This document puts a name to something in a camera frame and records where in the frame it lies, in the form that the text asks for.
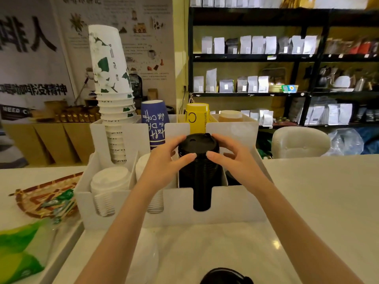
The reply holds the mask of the black plastic cup lid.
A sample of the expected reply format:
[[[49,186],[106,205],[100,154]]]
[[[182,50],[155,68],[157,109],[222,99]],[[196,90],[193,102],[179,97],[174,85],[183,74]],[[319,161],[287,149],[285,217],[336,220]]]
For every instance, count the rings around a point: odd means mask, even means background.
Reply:
[[[190,134],[178,145],[178,155],[180,157],[195,153],[197,155],[196,159],[206,159],[208,151],[220,152],[218,141],[210,133]]]

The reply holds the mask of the row of white boxes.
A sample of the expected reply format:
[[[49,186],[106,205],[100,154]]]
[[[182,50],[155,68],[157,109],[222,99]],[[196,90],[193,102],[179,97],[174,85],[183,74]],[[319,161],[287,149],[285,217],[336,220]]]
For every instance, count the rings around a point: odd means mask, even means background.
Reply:
[[[280,8],[284,0],[189,0],[190,7],[210,8]]]

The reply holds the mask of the person's left forearm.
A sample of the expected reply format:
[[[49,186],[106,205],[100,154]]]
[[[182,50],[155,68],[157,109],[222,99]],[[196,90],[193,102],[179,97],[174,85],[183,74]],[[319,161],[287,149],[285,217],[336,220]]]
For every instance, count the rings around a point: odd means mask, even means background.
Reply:
[[[125,284],[147,208],[170,182],[140,178],[74,284]]]

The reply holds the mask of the black domed lid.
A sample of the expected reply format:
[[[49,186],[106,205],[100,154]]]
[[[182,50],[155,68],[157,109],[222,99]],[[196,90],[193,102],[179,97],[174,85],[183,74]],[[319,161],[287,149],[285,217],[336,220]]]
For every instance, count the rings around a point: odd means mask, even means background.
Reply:
[[[207,272],[200,284],[254,284],[250,277],[224,267],[214,268]]]

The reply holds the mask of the black coffee grinder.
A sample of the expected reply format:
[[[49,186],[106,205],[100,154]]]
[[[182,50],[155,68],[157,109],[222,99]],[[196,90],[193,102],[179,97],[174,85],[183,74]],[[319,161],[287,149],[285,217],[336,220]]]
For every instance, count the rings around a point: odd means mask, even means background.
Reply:
[[[142,78],[138,74],[131,73],[129,75],[131,89],[133,90],[134,102],[136,109],[141,109],[141,103],[143,102],[143,82]]]

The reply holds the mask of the clear plastic bag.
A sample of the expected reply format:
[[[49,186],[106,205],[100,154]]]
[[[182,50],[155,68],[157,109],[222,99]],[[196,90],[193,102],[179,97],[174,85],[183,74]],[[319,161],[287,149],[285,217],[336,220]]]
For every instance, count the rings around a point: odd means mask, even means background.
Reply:
[[[328,133],[331,145],[323,156],[360,155],[364,149],[364,141],[353,128],[336,129]]]

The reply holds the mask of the person's right hand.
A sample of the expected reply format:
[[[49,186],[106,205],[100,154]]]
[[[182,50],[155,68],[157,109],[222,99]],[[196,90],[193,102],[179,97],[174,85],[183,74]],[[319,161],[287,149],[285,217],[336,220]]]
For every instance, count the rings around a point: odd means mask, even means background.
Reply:
[[[261,171],[247,147],[221,134],[212,134],[212,136],[218,141],[220,147],[231,151],[232,165],[223,168],[226,168],[250,193],[257,196],[272,186],[272,182]]]

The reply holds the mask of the stack of blue paper cups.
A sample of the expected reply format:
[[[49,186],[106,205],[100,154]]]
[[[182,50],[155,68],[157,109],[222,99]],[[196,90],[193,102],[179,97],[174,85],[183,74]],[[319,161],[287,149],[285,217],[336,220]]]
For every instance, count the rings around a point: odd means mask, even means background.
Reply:
[[[165,124],[170,123],[163,100],[148,100],[141,103],[141,123],[148,125],[150,150],[165,143]]]

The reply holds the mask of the row of red brown packets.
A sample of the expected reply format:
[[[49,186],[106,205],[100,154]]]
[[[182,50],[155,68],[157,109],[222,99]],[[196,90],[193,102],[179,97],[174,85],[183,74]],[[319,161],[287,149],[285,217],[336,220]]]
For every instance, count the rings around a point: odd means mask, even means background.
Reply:
[[[326,55],[363,55],[375,57],[379,53],[379,38],[359,37],[353,40],[328,38],[324,54]]]

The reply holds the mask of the person's right forearm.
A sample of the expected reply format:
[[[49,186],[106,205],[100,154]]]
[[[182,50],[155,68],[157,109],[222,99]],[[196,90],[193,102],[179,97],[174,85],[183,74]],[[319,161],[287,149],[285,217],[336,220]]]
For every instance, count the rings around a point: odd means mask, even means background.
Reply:
[[[259,201],[302,284],[364,284],[272,182],[239,182]]]

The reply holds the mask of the blue plastic bag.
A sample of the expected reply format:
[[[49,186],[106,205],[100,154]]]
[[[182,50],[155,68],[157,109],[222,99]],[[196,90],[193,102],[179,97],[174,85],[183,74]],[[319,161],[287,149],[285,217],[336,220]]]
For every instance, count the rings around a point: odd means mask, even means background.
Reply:
[[[379,126],[355,129],[361,136],[364,146],[361,155],[379,154]]]

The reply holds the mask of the illustrated white poster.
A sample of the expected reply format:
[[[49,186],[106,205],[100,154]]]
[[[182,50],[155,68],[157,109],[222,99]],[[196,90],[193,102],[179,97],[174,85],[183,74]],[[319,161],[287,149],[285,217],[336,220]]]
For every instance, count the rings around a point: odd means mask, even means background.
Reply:
[[[118,30],[129,73],[143,83],[143,95],[176,108],[173,0],[50,0],[58,21],[70,78],[77,95],[92,67],[88,26]]]

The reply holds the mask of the row of cardboard boxes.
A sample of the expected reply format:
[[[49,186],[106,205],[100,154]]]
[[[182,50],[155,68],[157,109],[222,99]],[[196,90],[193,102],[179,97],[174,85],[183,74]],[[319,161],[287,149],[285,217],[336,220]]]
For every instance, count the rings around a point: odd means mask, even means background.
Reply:
[[[95,151],[90,123],[6,123],[3,127],[32,167],[86,165]]]

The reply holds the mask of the black-lettered white banner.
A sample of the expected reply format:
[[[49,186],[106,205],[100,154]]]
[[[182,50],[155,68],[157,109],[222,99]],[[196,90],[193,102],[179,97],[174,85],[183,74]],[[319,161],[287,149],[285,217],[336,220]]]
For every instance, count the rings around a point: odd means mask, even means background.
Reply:
[[[50,0],[0,0],[0,119],[28,121],[75,96]]]

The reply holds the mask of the stack of yellow paper cups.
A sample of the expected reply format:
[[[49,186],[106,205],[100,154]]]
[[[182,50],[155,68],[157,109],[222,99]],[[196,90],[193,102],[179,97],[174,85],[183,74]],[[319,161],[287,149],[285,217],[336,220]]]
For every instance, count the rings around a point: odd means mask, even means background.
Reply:
[[[209,104],[188,103],[185,110],[185,122],[190,125],[190,134],[206,133],[210,114]]]

